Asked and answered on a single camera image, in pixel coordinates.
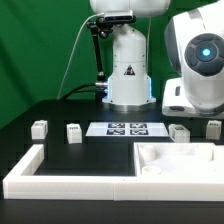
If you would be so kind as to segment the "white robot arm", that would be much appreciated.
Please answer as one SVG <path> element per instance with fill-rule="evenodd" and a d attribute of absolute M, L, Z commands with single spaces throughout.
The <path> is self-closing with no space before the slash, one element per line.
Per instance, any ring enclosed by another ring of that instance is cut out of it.
<path fill-rule="evenodd" d="M 146 38 L 131 24 L 166 12 L 171 0 L 90 0 L 98 19 L 96 35 L 113 39 L 113 72 L 105 106 L 136 111 L 155 99 L 146 69 Z M 180 74 L 166 82 L 166 116 L 224 119 L 224 0 L 174 16 L 165 30 L 172 67 Z"/>

